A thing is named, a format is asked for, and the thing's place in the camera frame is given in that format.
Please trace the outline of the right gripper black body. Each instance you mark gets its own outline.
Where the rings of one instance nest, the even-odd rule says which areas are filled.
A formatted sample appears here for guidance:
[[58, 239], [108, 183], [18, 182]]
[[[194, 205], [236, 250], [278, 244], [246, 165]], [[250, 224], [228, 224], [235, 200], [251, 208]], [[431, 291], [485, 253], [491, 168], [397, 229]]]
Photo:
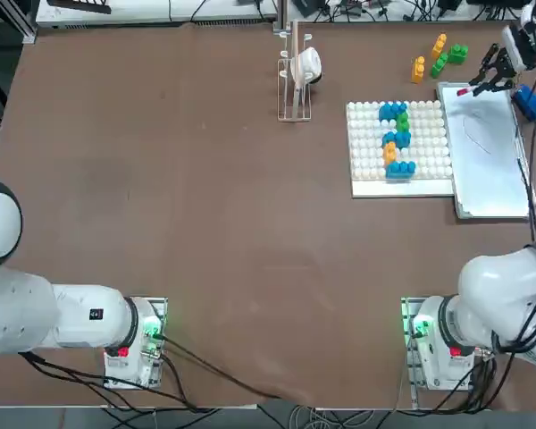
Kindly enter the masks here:
[[513, 84], [516, 71], [510, 61], [507, 50], [500, 46], [492, 46], [491, 48], [490, 68], [495, 74], [490, 79], [490, 84]]

